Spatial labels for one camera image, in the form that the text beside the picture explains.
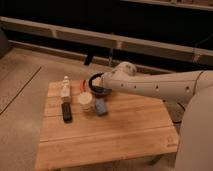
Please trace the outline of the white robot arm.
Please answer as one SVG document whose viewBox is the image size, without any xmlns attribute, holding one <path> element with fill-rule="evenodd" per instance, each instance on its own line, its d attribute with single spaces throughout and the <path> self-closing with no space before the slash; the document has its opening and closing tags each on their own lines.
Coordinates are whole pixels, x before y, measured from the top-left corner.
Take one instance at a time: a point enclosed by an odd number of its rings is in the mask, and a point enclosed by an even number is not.
<svg viewBox="0 0 213 171">
<path fill-rule="evenodd" d="M 137 75 L 122 62 L 101 76 L 104 88 L 186 103 L 175 171 L 213 171 L 213 70 Z"/>
</svg>

